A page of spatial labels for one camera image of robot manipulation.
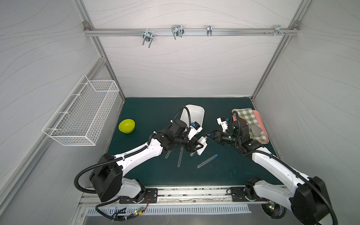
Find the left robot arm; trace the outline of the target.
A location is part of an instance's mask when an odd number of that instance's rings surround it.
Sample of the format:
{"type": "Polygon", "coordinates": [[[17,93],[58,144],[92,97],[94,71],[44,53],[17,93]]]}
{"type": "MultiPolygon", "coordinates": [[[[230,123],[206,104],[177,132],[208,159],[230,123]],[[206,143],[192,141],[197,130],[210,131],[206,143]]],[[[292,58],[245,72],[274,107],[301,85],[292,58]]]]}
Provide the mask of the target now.
{"type": "Polygon", "coordinates": [[[75,188],[83,193],[98,195],[103,203],[115,196],[141,202],[145,198],[146,188],[140,181],[127,179],[125,175],[175,146],[182,147],[191,155],[200,154],[206,147],[206,140],[197,139],[196,135],[203,129],[204,114],[205,109],[201,106],[182,107],[167,128],[154,132],[144,144],[117,155],[106,153],[97,164],[79,172],[74,179],[75,188]]]}

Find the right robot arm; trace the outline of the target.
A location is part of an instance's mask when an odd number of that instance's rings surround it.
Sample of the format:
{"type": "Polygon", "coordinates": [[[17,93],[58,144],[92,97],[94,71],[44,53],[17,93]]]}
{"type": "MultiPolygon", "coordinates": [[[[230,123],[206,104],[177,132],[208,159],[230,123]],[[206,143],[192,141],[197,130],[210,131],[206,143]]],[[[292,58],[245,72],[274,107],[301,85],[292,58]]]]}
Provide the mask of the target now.
{"type": "Polygon", "coordinates": [[[332,207],[325,182],[317,176],[301,173],[277,156],[260,142],[250,137],[249,125],[237,111],[230,118],[218,118],[221,129],[209,132],[207,138],[221,145],[232,146],[238,153],[248,157],[275,176],[284,187],[272,185],[259,178],[248,181],[243,190],[249,201],[258,198],[278,204],[290,210],[304,225],[319,225],[327,215],[332,223],[338,219],[332,207]]]}

